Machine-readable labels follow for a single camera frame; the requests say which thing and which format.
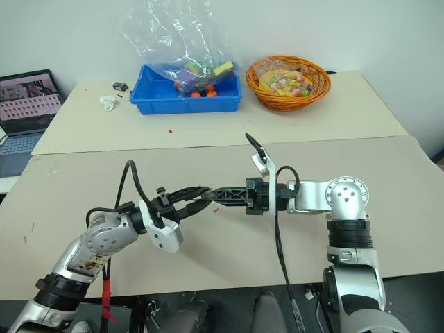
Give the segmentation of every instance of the blue plastic tray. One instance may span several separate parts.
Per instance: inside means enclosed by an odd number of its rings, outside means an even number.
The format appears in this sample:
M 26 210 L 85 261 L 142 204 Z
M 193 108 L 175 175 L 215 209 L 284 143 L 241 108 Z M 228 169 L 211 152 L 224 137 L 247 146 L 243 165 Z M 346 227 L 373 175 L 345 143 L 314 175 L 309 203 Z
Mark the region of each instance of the blue plastic tray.
M 242 98 L 238 76 L 216 85 L 216 91 L 217 97 L 181 97 L 172 81 L 144 65 L 140 69 L 130 101 L 137 105 L 142 114 L 237 111 Z

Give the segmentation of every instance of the red strap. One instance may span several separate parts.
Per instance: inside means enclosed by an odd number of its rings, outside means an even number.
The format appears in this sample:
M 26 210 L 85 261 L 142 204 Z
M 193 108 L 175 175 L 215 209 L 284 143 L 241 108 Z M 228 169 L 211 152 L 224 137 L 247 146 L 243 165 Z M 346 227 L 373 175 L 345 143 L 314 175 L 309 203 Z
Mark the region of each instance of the red strap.
M 111 280 L 103 281 L 103 291 L 102 291 L 102 317 L 117 321 L 117 319 L 111 316 L 110 313 L 110 302 L 111 302 Z

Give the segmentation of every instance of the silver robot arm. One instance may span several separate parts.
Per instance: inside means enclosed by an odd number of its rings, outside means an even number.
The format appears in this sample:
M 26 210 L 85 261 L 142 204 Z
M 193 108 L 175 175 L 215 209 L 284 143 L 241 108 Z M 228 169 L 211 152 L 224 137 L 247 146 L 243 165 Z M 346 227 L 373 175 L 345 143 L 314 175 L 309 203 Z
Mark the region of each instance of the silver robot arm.
M 288 214 L 327 213 L 328 261 L 324 270 L 323 296 L 341 321 L 342 333 L 407 333 L 391 314 L 384 312 L 386 296 L 377 251 L 370 236 L 369 199 L 361 180 L 343 176 L 327 182 L 276 183 L 276 167 L 266 150 L 247 133 L 256 148 L 253 163 L 263 178 L 247 178 L 245 187 L 222 187 L 210 198 L 226 206 L 246 206 L 246 214 L 277 211 Z
M 160 196 L 150 202 L 156 211 L 154 219 L 143 200 L 139 207 L 127 203 L 121 206 L 122 212 L 95 215 L 87 231 L 67 247 L 52 272 L 37 281 L 40 291 L 26 303 L 8 333 L 68 328 L 105 263 L 137 241 L 140 234 L 148 233 L 159 249 L 176 252 L 183 241 L 180 220 L 208 206 L 209 201 L 195 199 L 208 190 L 208 187 L 188 187 L 167 194 L 163 188 L 157 189 Z M 176 211 L 173 204 L 182 200 L 194 201 Z

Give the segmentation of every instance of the clear plastic bag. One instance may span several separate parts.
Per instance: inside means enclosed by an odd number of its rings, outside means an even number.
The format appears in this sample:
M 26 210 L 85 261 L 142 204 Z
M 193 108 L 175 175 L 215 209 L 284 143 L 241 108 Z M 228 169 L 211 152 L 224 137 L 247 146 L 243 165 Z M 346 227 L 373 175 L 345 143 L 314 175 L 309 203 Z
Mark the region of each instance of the clear plastic bag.
M 267 59 L 254 68 L 259 86 L 276 95 L 306 97 L 314 93 L 310 79 L 281 60 Z
M 203 0 L 133 0 L 119 30 L 153 71 L 181 92 L 201 91 L 234 74 L 210 4 Z

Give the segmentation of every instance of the wicker basket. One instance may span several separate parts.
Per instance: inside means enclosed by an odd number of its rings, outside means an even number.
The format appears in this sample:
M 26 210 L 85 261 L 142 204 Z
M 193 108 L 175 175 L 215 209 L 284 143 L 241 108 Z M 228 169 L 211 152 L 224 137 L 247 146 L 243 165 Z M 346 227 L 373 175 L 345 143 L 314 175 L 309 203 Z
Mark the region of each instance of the wicker basket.
M 260 88 L 259 78 L 256 76 L 255 68 L 268 59 L 281 60 L 291 68 L 300 69 L 301 73 L 313 83 L 314 94 L 310 94 L 307 97 L 279 96 Z M 331 87 L 330 78 L 322 68 L 308 60 L 291 55 L 273 55 L 255 62 L 248 69 L 246 80 L 251 90 L 256 93 L 259 101 L 267 108 L 275 111 L 293 111 L 303 108 L 323 98 Z

